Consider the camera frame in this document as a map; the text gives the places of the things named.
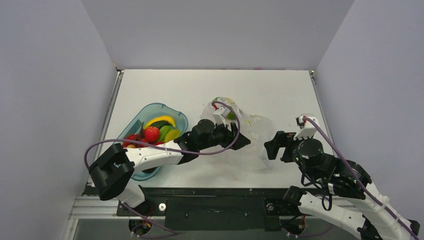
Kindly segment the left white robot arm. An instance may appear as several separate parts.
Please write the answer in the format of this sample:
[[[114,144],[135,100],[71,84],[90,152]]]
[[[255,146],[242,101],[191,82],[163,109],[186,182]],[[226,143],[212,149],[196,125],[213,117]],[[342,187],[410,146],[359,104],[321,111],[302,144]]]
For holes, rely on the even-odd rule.
[[[201,119],[191,131],[159,145],[124,148],[114,140],[113,145],[88,167],[88,172],[100,200],[117,199],[136,215],[143,215],[149,210],[149,201],[142,187],[131,182],[134,174],[161,166],[188,163],[206,155],[204,150],[212,147],[236,151],[250,143],[240,132],[238,122],[227,125]]]

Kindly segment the dark green fake avocado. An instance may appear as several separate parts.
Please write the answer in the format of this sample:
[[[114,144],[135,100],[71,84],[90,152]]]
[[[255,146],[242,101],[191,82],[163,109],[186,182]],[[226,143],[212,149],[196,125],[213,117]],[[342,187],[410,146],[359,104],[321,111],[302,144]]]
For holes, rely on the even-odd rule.
[[[150,125],[150,127],[155,127],[155,128],[158,128],[159,130],[164,126],[172,126],[172,124],[169,123],[166,120],[160,120],[160,121],[156,121],[156,122],[154,122]]]

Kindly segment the yellow fake lemon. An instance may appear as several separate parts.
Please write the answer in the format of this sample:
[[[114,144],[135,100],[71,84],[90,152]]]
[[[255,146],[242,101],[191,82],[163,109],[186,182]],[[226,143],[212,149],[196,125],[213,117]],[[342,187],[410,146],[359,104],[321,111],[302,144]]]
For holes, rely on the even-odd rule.
[[[170,130],[164,137],[163,142],[168,143],[170,141],[175,140],[181,135],[181,131],[179,129],[172,129]]]

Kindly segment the yellow fake banana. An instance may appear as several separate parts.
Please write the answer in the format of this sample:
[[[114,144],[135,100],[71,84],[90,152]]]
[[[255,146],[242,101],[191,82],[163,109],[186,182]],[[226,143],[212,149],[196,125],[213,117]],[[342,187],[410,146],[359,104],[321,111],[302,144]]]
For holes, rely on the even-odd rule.
[[[174,128],[177,127],[173,117],[169,115],[162,115],[149,120],[146,124],[144,124],[143,129],[145,130],[148,127],[155,127],[161,129],[164,126],[172,126]]]

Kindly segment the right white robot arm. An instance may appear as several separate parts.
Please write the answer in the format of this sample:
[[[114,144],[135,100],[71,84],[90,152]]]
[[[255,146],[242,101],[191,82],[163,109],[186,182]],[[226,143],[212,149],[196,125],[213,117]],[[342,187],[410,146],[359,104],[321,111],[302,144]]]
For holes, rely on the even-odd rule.
[[[360,240],[408,240],[418,235],[421,225],[398,214],[359,164],[349,160],[352,170],[348,170],[340,158],[324,152],[319,140],[296,139],[293,132],[278,131],[264,147],[269,160],[283,148],[280,160],[296,163],[301,181],[308,180],[328,197],[291,186],[282,199],[287,213],[320,218]]]

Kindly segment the clear plastic bag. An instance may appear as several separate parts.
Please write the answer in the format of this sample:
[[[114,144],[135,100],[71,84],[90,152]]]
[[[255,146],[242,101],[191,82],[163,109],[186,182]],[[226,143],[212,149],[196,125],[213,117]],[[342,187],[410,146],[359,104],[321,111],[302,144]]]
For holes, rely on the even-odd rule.
[[[223,162],[241,167],[247,171],[256,172],[271,170],[273,165],[268,160],[264,143],[273,138],[273,134],[275,133],[273,121],[261,115],[246,113],[228,97],[216,97],[213,100],[223,102],[235,111],[235,115],[239,118],[241,123],[241,133],[251,141],[249,145],[239,150],[230,149],[216,154],[215,156]],[[213,118],[213,112],[219,107],[224,106],[216,103],[213,104],[212,102],[208,103],[200,115],[200,118],[208,119],[216,123]]]

